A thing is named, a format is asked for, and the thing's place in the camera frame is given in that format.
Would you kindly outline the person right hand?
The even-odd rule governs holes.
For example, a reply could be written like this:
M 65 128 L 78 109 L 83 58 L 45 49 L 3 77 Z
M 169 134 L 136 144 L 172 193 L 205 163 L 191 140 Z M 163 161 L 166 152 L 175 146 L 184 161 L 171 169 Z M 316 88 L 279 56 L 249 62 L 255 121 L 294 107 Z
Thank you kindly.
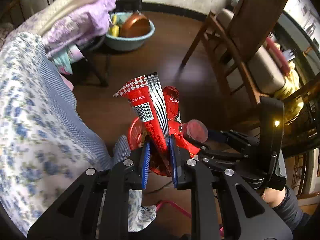
M 281 204 L 286 196 L 286 189 L 283 188 L 281 191 L 275 190 L 272 188 L 265 188 L 263 194 L 261 195 L 262 199 L 271 207 L 275 208 Z

